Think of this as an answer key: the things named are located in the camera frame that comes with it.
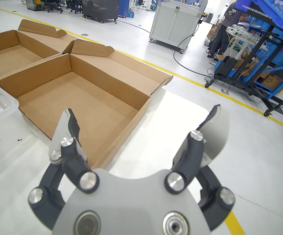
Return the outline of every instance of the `cardboard boxes on floor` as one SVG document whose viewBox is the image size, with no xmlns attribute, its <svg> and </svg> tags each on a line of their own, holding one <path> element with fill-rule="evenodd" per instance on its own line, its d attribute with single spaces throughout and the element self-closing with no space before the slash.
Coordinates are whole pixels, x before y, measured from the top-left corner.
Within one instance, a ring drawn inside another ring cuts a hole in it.
<svg viewBox="0 0 283 235">
<path fill-rule="evenodd" d="M 217 59 L 218 60 L 221 60 L 221 61 L 223 61 L 223 59 L 225 58 L 224 57 L 224 55 L 217 55 L 217 54 L 215 54 L 215 56 L 217 57 Z M 237 63 L 235 64 L 235 66 L 234 66 L 234 69 L 238 69 L 241 65 L 242 65 L 242 63 L 243 63 L 243 60 L 237 60 Z M 254 61 L 252 60 L 250 63 L 248 63 L 246 66 L 245 66 L 245 68 L 242 70 L 242 74 L 244 75 L 244 76 L 248 76 L 249 75 L 249 73 L 250 73 L 250 70 L 249 70 L 249 68 L 251 67 L 251 65 L 254 63 Z"/>
<path fill-rule="evenodd" d="M 212 26 L 212 28 L 210 29 L 210 31 L 209 31 L 209 33 L 207 34 L 207 38 L 208 39 L 210 39 L 211 40 L 211 38 L 212 38 L 212 36 L 213 36 L 213 34 L 215 33 L 215 31 L 216 31 L 216 28 L 217 28 L 217 26 L 216 25 L 213 25 Z"/>
<path fill-rule="evenodd" d="M 24 66 L 0 78 L 0 87 L 52 138 L 63 110 L 71 108 L 92 168 L 106 167 L 144 116 L 150 95 L 173 76 L 84 40 L 71 54 Z"/>
<path fill-rule="evenodd" d="M 274 90 L 283 80 L 276 76 L 276 75 L 273 75 L 273 74 L 269 74 L 267 73 L 268 75 L 260 81 L 260 83 L 262 85 L 264 85 L 265 87 L 268 87 L 272 90 Z"/>
<path fill-rule="evenodd" d="M 70 53 L 75 39 L 64 30 L 22 20 L 18 30 L 0 33 L 0 78 L 24 66 Z"/>
</svg>

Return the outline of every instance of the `white table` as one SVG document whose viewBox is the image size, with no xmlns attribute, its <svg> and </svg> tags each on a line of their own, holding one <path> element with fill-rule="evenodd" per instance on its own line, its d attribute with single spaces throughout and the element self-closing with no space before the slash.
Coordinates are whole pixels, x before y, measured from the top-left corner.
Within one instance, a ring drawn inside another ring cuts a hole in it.
<svg viewBox="0 0 283 235">
<path fill-rule="evenodd" d="M 147 113 L 110 162 L 107 170 L 123 178 L 142 178 L 170 169 L 172 160 L 188 132 L 196 129 L 208 111 L 164 89 L 152 96 Z M 50 234 L 34 216 L 27 196 L 49 165 L 50 140 L 33 124 L 31 134 L 0 161 L 0 234 Z M 197 181 L 189 186 L 196 200 Z M 59 190 L 66 201 L 74 185 L 63 177 Z"/>
</svg>

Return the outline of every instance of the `clear plastic container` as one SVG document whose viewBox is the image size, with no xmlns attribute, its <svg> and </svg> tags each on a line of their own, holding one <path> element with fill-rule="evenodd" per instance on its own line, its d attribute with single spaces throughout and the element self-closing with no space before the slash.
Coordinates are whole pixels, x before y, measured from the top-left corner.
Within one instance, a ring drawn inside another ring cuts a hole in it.
<svg viewBox="0 0 283 235">
<path fill-rule="evenodd" d="M 0 160 L 31 134 L 18 107 L 18 101 L 0 88 Z"/>
</svg>

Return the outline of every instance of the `white floor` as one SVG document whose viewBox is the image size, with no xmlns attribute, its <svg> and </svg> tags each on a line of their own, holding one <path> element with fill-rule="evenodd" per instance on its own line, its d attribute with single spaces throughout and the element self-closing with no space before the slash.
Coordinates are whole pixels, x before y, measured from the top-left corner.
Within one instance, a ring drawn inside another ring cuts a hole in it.
<svg viewBox="0 0 283 235">
<path fill-rule="evenodd" d="M 204 76 L 189 72 L 173 59 L 173 48 L 160 42 L 149 43 L 153 12 L 138 10 L 135 18 L 119 18 L 140 28 L 123 22 L 106 22 L 84 19 L 69 10 L 58 12 L 33 12 L 19 0 L 0 0 L 0 9 L 18 13 L 47 24 L 63 28 L 78 35 L 88 34 L 88 38 L 112 46 L 125 53 L 161 66 L 195 82 L 204 84 Z M 0 32 L 17 29 L 23 17 L 0 11 Z M 185 55 L 176 53 L 176 58 L 186 67 L 206 74 L 213 68 L 206 57 L 205 37 L 211 28 L 208 23 L 201 24 L 192 38 Z M 221 92 L 222 85 L 212 86 Z M 233 209 L 245 234 L 283 234 L 283 126 L 262 115 L 228 100 L 220 95 L 174 77 L 164 87 L 189 101 L 210 110 L 221 104 L 230 113 L 231 130 L 226 148 L 212 162 L 213 169 L 222 185 L 229 187 L 236 195 Z M 250 102 L 245 94 L 231 88 L 230 97 L 249 106 L 265 111 L 265 106 Z M 283 115 L 274 113 L 273 117 L 283 122 Z M 231 234 L 225 224 L 213 234 Z"/>
</svg>

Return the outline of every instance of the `window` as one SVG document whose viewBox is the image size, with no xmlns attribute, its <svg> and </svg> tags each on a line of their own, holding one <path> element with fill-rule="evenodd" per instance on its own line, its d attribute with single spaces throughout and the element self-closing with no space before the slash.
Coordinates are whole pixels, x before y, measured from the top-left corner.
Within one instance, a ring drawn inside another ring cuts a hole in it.
<svg viewBox="0 0 283 235">
<path fill-rule="evenodd" d="M 208 0 L 207 8 L 216 11 L 220 5 L 221 0 Z"/>
</svg>

